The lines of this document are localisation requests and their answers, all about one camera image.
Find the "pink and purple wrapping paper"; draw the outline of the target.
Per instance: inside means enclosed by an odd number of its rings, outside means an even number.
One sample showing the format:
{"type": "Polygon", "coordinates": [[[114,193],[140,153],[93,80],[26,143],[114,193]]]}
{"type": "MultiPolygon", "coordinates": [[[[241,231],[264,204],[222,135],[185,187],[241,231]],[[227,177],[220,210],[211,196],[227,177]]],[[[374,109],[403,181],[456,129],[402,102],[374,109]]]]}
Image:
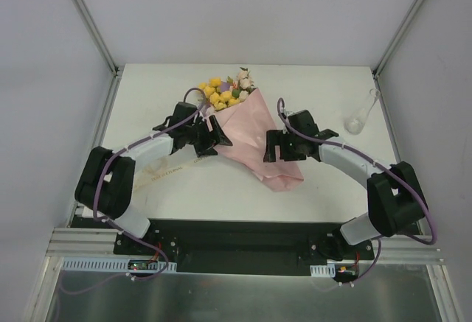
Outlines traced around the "pink and purple wrapping paper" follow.
{"type": "Polygon", "coordinates": [[[222,111],[205,107],[206,116],[214,115],[231,146],[218,145],[216,151],[229,160],[244,165],[260,182],[274,192],[288,192],[303,181],[294,162],[278,160],[265,163],[266,132],[276,128],[263,95],[257,88],[241,103],[222,111]]]}

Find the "yellow and pink flower bunch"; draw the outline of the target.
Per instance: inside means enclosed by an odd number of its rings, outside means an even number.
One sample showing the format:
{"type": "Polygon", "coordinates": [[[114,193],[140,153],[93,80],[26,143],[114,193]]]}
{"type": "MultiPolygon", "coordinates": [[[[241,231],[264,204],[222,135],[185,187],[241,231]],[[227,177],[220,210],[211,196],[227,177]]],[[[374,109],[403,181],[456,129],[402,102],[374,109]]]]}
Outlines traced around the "yellow and pink flower bunch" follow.
{"type": "Polygon", "coordinates": [[[235,77],[228,76],[225,80],[220,77],[210,78],[200,83],[197,88],[202,90],[206,114],[224,111],[227,108],[244,102],[255,91],[254,81],[248,68],[240,67],[235,77]]]}

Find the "cream printed ribbon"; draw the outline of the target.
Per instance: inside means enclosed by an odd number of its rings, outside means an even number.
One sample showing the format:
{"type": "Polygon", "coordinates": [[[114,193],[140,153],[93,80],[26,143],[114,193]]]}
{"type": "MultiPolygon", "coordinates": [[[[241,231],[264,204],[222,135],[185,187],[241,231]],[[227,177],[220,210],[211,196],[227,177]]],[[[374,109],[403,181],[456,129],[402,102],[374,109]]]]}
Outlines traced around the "cream printed ribbon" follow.
{"type": "Polygon", "coordinates": [[[142,170],[140,170],[135,176],[133,182],[133,192],[138,192],[140,189],[149,186],[156,181],[159,181],[167,176],[174,175],[177,172],[193,167],[196,164],[199,164],[208,159],[209,156],[194,158],[175,167],[171,167],[169,165],[169,161],[167,158],[160,160],[159,163],[156,162],[153,165],[149,164],[142,170]]]}

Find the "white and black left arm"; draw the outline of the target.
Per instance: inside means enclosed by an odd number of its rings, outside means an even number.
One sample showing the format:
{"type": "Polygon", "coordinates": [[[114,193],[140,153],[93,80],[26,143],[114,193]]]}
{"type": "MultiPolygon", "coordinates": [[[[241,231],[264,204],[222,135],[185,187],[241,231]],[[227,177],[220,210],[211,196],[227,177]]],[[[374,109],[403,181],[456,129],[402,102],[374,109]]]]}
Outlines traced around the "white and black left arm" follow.
{"type": "Polygon", "coordinates": [[[131,236],[131,247],[141,255],[151,253],[156,238],[150,220],[132,205],[135,174],[148,164],[191,145],[198,157],[217,155],[218,145],[231,147],[215,116],[203,117],[201,109],[179,102],[165,121],[149,135],[118,150],[97,146],[91,150],[74,191],[75,200],[131,236]]]}

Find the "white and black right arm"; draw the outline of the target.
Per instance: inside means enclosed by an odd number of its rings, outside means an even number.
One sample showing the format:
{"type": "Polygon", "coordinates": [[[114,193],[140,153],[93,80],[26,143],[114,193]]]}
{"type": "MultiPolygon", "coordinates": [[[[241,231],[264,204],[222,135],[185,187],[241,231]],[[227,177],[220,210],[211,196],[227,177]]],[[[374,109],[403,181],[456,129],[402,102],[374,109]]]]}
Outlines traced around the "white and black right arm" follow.
{"type": "Polygon", "coordinates": [[[428,208],[412,165],[401,161],[387,166],[375,161],[333,130],[320,130],[307,110],[279,112],[285,129],[277,129],[266,113],[242,108],[209,113],[209,120],[228,136],[218,153],[248,167],[267,180],[273,190],[289,190],[302,181],[296,163],[312,158],[331,165],[367,191],[367,212],[342,224],[332,240],[333,253],[349,259],[358,244],[391,237],[412,223],[428,218],[428,208]]]}

